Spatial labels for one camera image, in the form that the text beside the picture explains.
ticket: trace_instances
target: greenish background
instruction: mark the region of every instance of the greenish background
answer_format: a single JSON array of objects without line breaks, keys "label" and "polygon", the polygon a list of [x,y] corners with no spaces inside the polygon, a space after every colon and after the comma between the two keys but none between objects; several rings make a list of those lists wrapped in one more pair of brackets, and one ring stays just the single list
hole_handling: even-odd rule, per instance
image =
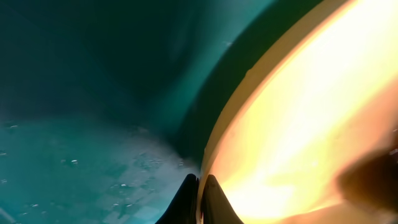
[{"label": "greenish background", "polygon": [[0,223],[154,223],[320,0],[0,2]]}]

